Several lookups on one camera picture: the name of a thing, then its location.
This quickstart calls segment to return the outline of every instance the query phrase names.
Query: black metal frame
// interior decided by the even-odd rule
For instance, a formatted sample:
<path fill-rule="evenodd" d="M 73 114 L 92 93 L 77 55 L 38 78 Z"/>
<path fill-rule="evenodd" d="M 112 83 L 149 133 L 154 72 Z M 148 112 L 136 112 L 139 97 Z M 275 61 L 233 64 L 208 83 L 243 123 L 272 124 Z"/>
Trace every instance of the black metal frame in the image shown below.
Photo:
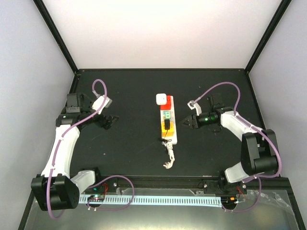
<path fill-rule="evenodd" d="M 43 0 L 33 0 L 36 4 L 39 12 L 41 13 L 42 17 L 44 18 L 49 30 L 51 31 L 52 35 L 54 36 L 55 40 L 57 41 L 64 57 L 66 58 L 68 64 L 71 67 L 71 70 L 77 74 L 79 69 L 77 68 L 76 64 L 74 63 L 69 50 L 67 49 L 56 25 L 54 24 Z M 274 32 L 278 22 L 281 20 L 283 14 L 287 10 L 291 0 L 282 0 L 279 7 L 277 8 L 273 18 L 271 19 L 267 29 L 265 30 L 261 40 L 259 41 L 253 55 L 251 56 L 247 66 L 245 67 L 245 72 L 249 73 L 253 68 L 254 64 L 256 63 L 257 59 L 259 58 L 262 50 L 264 49 L 265 45 L 267 44 L 269 38 L 271 37 L 272 33 Z"/>
<path fill-rule="evenodd" d="M 34 3 L 36 4 L 38 10 L 40 11 L 43 19 L 45 20 L 47 26 L 49 27 L 52 35 L 54 36 L 55 40 L 57 41 L 64 57 L 66 58 L 68 64 L 70 65 L 72 71 L 74 72 L 74 79 L 70 88 L 70 93 L 73 93 L 76 91 L 79 79 L 80 79 L 80 74 L 79 74 L 79 69 L 77 68 L 76 64 L 74 63 L 59 31 L 57 30 L 47 8 L 45 7 L 44 3 L 42 0 L 33 0 Z M 282 0 L 278 9 L 276 10 L 271 22 L 269 23 L 265 33 L 263 34 L 259 44 L 257 45 L 251 59 L 249 60 L 246 68 L 244 69 L 245 73 L 246 73 L 246 77 L 248 79 L 249 85 L 250 85 L 250 89 L 253 93 L 253 97 L 254 97 L 254 101 L 256 102 L 256 108 L 257 111 L 261 117 L 261 123 L 262 123 L 262 127 L 265 128 L 261 113 L 260 113 L 260 109 L 259 106 L 257 104 L 257 100 L 256 100 L 256 96 L 254 93 L 254 90 L 252 88 L 252 84 L 249 78 L 249 72 L 251 71 L 251 69 L 253 68 L 254 64 L 256 63 L 258 57 L 260 56 L 262 50 L 264 49 L 265 45 L 267 44 L 270 36 L 272 35 L 274 29 L 276 28 L 278 22 L 280 21 L 280 19 L 282 18 L 284 12 L 286 11 L 287 7 L 289 6 L 291 0 Z M 145 176 L 145 177 L 129 177 L 132 182 L 134 183 L 135 187 L 151 187 L 151 188 L 188 188 L 188 189 L 199 189 L 199 181 L 202 181 L 204 178 L 203 177 L 193 177 L 193 178 L 181 178 L 181 177 L 167 177 L 163 178 L 163 177 L 149 177 L 149 176 Z M 119 185 L 122 184 L 121 186 L 125 186 L 125 181 L 118 181 Z M 256 181 L 252 181 L 250 183 L 248 183 L 248 189 L 258 189 L 259 185 L 258 182 Z M 273 179 L 262 179 L 262 188 L 264 190 L 286 190 L 290 199 L 290 203 L 292 205 L 293 211 L 295 213 L 295 219 L 297 221 L 297 224 L 299 226 L 299 229 L 301 230 L 305 230 L 306 227 L 303 223 L 303 219 L 302 216 L 299 212 L 299 208 L 294 196 L 294 193 L 292 191 L 290 182 L 288 180 L 288 178 L 283 178 L 283 177 L 279 177 L 279 178 L 273 178 Z M 21 223 L 18 229 L 23 230 L 25 228 L 26 225 L 26 221 L 28 218 L 28 215 L 30 213 L 30 209 L 32 206 L 34 200 L 34 195 L 33 192 L 31 192 L 30 196 L 29 196 L 29 200 L 27 202 L 27 205 L 25 207 L 25 211 L 24 211 L 24 215 L 21 219 Z"/>
<path fill-rule="evenodd" d="M 155 177 L 155 176 L 129 176 L 129 179 L 134 184 L 135 188 L 156 188 L 156 189 L 191 189 L 191 190 L 200 190 L 205 189 L 203 186 L 200 187 L 200 183 L 205 181 L 213 181 L 217 178 L 204 178 L 204 177 Z M 303 218 L 299 212 L 297 202 L 288 178 L 278 177 L 278 178 L 263 178 L 262 180 L 262 189 L 263 190 L 285 190 L 287 191 L 293 212 L 295 214 L 295 219 L 298 224 L 300 230 L 306 230 L 306 227 L 303 222 Z M 113 188 L 113 183 L 117 183 L 117 187 L 126 189 L 130 188 L 130 184 L 121 178 L 116 178 L 110 180 L 108 184 L 110 184 L 109 188 Z M 254 180 L 247 184 L 247 189 L 258 190 L 259 183 Z M 30 209 L 34 200 L 33 192 L 31 192 L 29 196 L 29 200 L 27 202 L 24 215 L 20 222 L 19 230 L 23 230 L 26 225 L 27 218 L 30 213 Z"/>
<path fill-rule="evenodd" d="M 273 34 L 278 22 L 281 20 L 284 12 L 288 8 L 291 0 L 282 0 L 279 7 L 277 8 L 272 20 L 270 21 L 267 29 L 265 30 L 260 42 L 258 43 L 253 55 L 251 56 L 248 65 L 245 67 L 245 72 L 249 73 L 253 68 L 254 64 L 256 63 L 257 59 L 259 58 L 262 50 L 264 49 L 265 45 L 267 44 L 270 36 Z"/>
<path fill-rule="evenodd" d="M 57 44 L 59 45 L 59 48 L 61 49 L 64 57 L 66 58 L 68 64 L 71 67 L 71 70 L 76 74 L 78 72 L 78 68 L 75 64 L 75 62 L 72 59 L 71 54 L 69 53 L 61 35 L 59 34 L 59 31 L 54 24 L 44 2 L 42 0 L 33 0 L 35 5 L 37 6 L 39 12 L 41 13 L 43 19 L 45 20 L 49 30 L 51 31 L 54 39 L 56 40 Z"/>

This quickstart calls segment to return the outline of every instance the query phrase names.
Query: black table surface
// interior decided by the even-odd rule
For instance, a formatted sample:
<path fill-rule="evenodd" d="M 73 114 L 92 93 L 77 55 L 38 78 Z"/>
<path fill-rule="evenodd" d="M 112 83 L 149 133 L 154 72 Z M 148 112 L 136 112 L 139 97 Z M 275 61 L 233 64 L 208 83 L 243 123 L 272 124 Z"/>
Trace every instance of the black table surface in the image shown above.
<path fill-rule="evenodd" d="M 192 130 L 179 122 L 195 113 L 187 103 L 219 82 L 231 81 L 240 88 L 237 111 L 261 127 L 257 103 L 242 69 L 81 70 L 76 92 L 94 100 L 95 79 L 106 83 L 107 95 L 113 100 L 103 113 L 117 115 L 119 120 L 109 130 L 91 124 L 81 131 L 71 160 L 71 175 L 81 168 L 99 167 L 102 175 L 218 176 L 240 161 L 240 140 L 226 128 L 214 133 L 215 126 Z M 100 83 L 95 89 L 103 94 Z M 174 145 L 176 160 L 168 170 L 163 164 L 169 156 L 158 140 L 161 125 L 157 93 L 174 97 L 178 143 Z M 221 93 L 226 106 L 236 102 L 237 92 L 231 85 L 220 86 L 212 93 Z M 199 104 L 203 112 L 209 111 L 206 97 Z"/>

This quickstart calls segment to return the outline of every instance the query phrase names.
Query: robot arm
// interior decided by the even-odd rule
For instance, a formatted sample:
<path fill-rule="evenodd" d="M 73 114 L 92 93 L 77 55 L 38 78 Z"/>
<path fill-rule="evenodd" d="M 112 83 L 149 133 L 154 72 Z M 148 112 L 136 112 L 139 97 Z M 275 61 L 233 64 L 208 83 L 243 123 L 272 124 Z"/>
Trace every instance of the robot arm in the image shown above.
<path fill-rule="evenodd" d="M 193 101 L 189 102 L 188 106 L 196 110 L 196 115 L 188 116 L 183 122 L 184 125 L 195 129 L 204 125 L 220 124 L 241 140 L 241 161 L 224 172 L 228 183 L 240 182 L 258 173 L 277 172 L 278 162 L 275 152 L 268 142 L 251 127 L 264 133 L 277 147 L 276 135 L 272 130 L 263 130 L 252 125 L 238 112 L 235 114 L 232 108 L 223 107 L 222 103 L 211 104 L 212 111 L 209 113 L 201 113 L 200 106 Z"/>
<path fill-rule="evenodd" d="M 97 111 L 102 105 L 104 96 L 100 96 L 93 104 L 84 94 L 68 94 L 67 105 L 56 120 L 56 137 L 52 151 L 41 173 L 41 176 L 34 178 L 31 182 L 31 188 L 42 210 L 47 210 L 47 180 L 50 170 L 53 170 L 51 187 L 50 187 L 50 203 L 52 210 L 76 208 L 79 202 L 79 195 L 95 182 L 95 171 L 80 171 L 75 177 L 70 179 L 70 164 L 75 143 L 82 130 L 90 123 L 96 123 L 99 127 L 109 129 L 112 124 L 118 120 L 116 116 L 104 116 L 101 114 L 102 109 L 109 107 L 112 100 L 106 98 L 102 109 L 91 119 L 79 126 L 72 128 L 63 138 L 62 135 L 73 124 L 76 124 L 83 118 Z M 52 164 L 54 154 L 57 150 L 55 163 Z"/>

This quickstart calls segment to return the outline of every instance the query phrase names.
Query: white wall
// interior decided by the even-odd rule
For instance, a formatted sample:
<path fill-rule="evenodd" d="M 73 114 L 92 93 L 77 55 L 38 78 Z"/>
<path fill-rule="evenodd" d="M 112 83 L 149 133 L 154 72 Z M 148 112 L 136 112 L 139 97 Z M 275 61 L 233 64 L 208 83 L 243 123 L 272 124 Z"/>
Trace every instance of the white wall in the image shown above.
<path fill-rule="evenodd" d="M 292 1 L 251 71 L 267 128 L 307 224 L 307 2 Z"/>
<path fill-rule="evenodd" d="M 0 229 L 17 229 L 73 73 L 32 0 L 0 2 Z"/>
<path fill-rule="evenodd" d="M 245 68 L 281 0 L 44 0 L 79 68 Z"/>

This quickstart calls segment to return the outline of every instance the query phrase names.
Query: power strip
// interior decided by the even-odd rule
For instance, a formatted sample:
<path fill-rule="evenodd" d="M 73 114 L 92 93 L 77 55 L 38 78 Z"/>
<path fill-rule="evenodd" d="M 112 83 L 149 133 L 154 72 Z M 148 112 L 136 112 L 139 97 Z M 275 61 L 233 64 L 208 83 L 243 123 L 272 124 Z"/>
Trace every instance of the power strip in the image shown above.
<path fill-rule="evenodd" d="M 159 93 L 156 96 L 156 102 L 160 105 L 160 120 L 161 120 L 161 138 L 168 140 L 170 144 L 177 144 L 177 130 L 174 110 L 174 97 Z M 165 120 L 170 120 L 170 129 L 165 130 Z"/>
<path fill-rule="evenodd" d="M 177 144 L 177 130 L 173 96 L 159 93 L 156 95 L 157 105 L 160 106 L 161 139 L 166 147 L 170 162 L 164 163 L 166 169 L 170 169 L 175 161 L 173 145 Z"/>

